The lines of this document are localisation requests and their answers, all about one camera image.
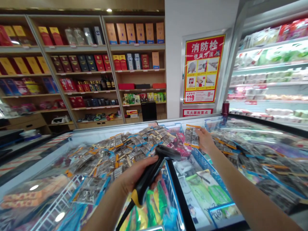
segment orange box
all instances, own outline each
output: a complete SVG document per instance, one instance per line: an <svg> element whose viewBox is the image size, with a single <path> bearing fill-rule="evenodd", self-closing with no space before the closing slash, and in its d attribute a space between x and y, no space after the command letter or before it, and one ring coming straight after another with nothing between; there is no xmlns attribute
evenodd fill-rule
<svg viewBox="0 0 308 231"><path fill-rule="evenodd" d="M15 57L14 60L22 74L30 74L25 62L21 57Z"/></svg>
<svg viewBox="0 0 308 231"><path fill-rule="evenodd" d="M41 74L42 71L41 69L39 68L39 65L37 63L37 61L35 60L35 57L26 57L32 71L34 74Z"/></svg>
<svg viewBox="0 0 308 231"><path fill-rule="evenodd" d="M154 29L152 23L145 24L145 30L147 34L147 44L154 44Z"/></svg>
<svg viewBox="0 0 308 231"><path fill-rule="evenodd" d="M152 52L153 69L159 69L159 53L158 51Z"/></svg>
<svg viewBox="0 0 308 231"><path fill-rule="evenodd" d="M118 29L119 43L127 44L126 31L124 23L117 23L116 28Z"/></svg>
<svg viewBox="0 0 308 231"><path fill-rule="evenodd" d="M50 73L50 70L47 66L47 63L46 63L44 57L43 56L37 56L36 58L38 59L38 62L41 65L41 68L43 69L44 73L45 74Z"/></svg>
<svg viewBox="0 0 308 231"><path fill-rule="evenodd" d="M134 24L133 23L126 23L125 26L126 26L128 44L136 43Z"/></svg>
<svg viewBox="0 0 308 231"><path fill-rule="evenodd" d="M165 29L163 22L156 23L156 36L157 43L165 43Z"/></svg>
<svg viewBox="0 0 308 231"><path fill-rule="evenodd" d="M136 23L136 31L137 31L137 40L139 44L145 44L144 38L144 24Z"/></svg>
<svg viewBox="0 0 308 231"><path fill-rule="evenodd" d="M106 23L106 29L110 45L118 44L116 40L115 25L113 23Z"/></svg>
<svg viewBox="0 0 308 231"><path fill-rule="evenodd" d="M16 72L8 58L0 58L0 63L2 64L8 75L16 75Z"/></svg>

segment ceiling light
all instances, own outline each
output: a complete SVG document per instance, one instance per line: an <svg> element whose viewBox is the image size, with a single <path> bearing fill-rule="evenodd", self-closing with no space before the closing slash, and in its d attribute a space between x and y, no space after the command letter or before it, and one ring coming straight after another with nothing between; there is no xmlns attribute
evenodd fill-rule
<svg viewBox="0 0 308 231"><path fill-rule="evenodd" d="M38 184L37 184L37 185L35 185L35 186L33 186L32 188L30 188L30 191L32 191L32 190L34 190L34 189L36 189L38 186L39 186Z"/></svg>

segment hand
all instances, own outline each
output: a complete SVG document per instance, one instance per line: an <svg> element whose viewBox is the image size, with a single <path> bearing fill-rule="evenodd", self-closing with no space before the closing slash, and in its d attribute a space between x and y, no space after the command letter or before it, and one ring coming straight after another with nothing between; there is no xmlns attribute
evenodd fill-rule
<svg viewBox="0 0 308 231"><path fill-rule="evenodd" d="M154 164L157 160L158 156L148 157L143 160L140 160L119 176L118 179L121 181L121 185L126 194L131 193L134 190L135 184L141 177L145 168L151 164ZM155 181L152 183L150 190L154 190L158 184L158 181L160 180L161 172L156 177Z"/></svg>
<svg viewBox="0 0 308 231"><path fill-rule="evenodd" d="M205 128L200 128L200 130L196 129L196 133L199 136L199 146L202 151L208 154L209 151L215 148L217 149L211 134Z"/></svg>

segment bottle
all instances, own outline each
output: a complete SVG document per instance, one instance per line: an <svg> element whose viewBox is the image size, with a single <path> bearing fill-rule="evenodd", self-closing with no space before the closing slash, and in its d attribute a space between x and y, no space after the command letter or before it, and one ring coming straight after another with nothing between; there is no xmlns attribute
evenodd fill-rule
<svg viewBox="0 0 308 231"><path fill-rule="evenodd" d="M101 79L101 84L102 84L102 89L103 90L107 90L107 85L106 85L106 81L104 80L104 77L102 76L102 79Z"/></svg>
<svg viewBox="0 0 308 231"><path fill-rule="evenodd" d="M112 88L113 90L115 90L115 89L116 89L116 86L115 86L115 82L113 81L113 77L110 76L110 78L111 78L111 88Z"/></svg>
<svg viewBox="0 0 308 231"><path fill-rule="evenodd" d="M109 79L108 79L108 77L106 76L105 77L106 79L106 84L107 84L107 88L108 88L108 90L112 90L112 87L111 87L111 82L109 81Z"/></svg>

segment white wall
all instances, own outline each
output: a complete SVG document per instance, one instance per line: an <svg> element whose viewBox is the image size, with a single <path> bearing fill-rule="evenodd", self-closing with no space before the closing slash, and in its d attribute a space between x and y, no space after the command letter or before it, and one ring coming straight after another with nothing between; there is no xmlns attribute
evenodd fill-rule
<svg viewBox="0 0 308 231"><path fill-rule="evenodd" d="M182 37L233 27L239 0L165 0L167 116L178 118Z"/></svg>

